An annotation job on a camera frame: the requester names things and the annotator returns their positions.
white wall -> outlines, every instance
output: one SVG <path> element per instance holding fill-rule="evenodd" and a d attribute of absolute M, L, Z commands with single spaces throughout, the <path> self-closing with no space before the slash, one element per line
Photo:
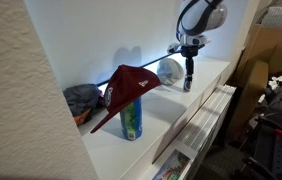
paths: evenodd
<path fill-rule="evenodd" d="M 97 179 L 22 0 L 0 1 L 0 180 Z"/>
<path fill-rule="evenodd" d="M 62 89 L 140 66 L 175 42 L 181 0 L 25 0 Z"/>

white shelf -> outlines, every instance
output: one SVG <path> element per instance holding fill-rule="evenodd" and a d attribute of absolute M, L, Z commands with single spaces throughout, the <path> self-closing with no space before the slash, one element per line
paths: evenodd
<path fill-rule="evenodd" d="M 184 64 L 184 58 L 174 56 Z M 183 80 L 173 86 L 157 87 L 142 96 L 143 135 L 127 141 L 116 115 L 94 134 L 90 130 L 105 117 L 104 110 L 79 128 L 99 179 L 140 177 L 191 119 L 218 84 L 228 77 L 229 62 L 198 56 L 194 82 L 189 93 L 182 92 Z"/>

